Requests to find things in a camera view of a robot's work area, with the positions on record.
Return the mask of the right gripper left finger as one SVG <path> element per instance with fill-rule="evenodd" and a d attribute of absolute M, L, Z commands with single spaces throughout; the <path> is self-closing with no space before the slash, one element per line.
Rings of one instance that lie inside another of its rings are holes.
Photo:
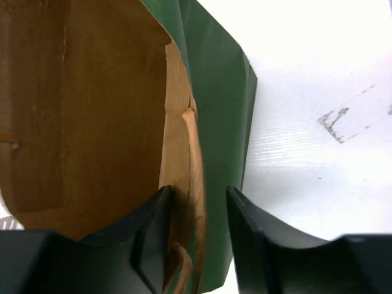
<path fill-rule="evenodd" d="M 162 293 L 172 188 L 79 241 L 1 214 L 2 293 Z"/>

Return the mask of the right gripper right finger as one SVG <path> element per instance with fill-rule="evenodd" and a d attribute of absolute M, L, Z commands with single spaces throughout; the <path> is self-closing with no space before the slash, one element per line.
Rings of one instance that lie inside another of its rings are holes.
<path fill-rule="evenodd" d="M 391 293 L 391 235 L 327 241 L 281 221 L 227 188 L 240 293 Z"/>

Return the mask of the green brown paper bag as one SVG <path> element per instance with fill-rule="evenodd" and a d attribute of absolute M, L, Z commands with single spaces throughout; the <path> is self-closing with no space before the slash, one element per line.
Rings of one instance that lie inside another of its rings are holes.
<path fill-rule="evenodd" d="M 79 241 L 170 186 L 162 293 L 220 288 L 256 88 L 198 1 L 2 1 L 1 214 Z"/>

